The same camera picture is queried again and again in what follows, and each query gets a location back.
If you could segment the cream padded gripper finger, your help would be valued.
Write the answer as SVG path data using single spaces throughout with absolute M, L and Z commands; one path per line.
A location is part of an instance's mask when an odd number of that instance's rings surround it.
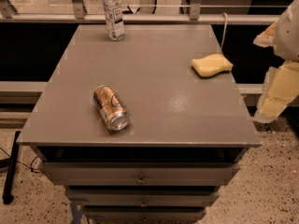
M 299 62 L 285 61 L 279 68 L 270 67 L 262 91 L 253 120 L 271 123 L 299 95 Z
M 277 22 L 273 22 L 263 32 L 255 37 L 253 44 L 262 48 L 274 46 L 274 36 L 277 28 Z

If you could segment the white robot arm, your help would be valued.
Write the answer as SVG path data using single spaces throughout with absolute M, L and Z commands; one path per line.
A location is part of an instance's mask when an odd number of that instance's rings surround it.
M 278 21 L 256 36 L 253 44 L 272 47 L 284 60 L 279 68 L 270 67 L 263 82 L 254 120 L 270 123 L 299 95 L 299 0 L 293 0 Z

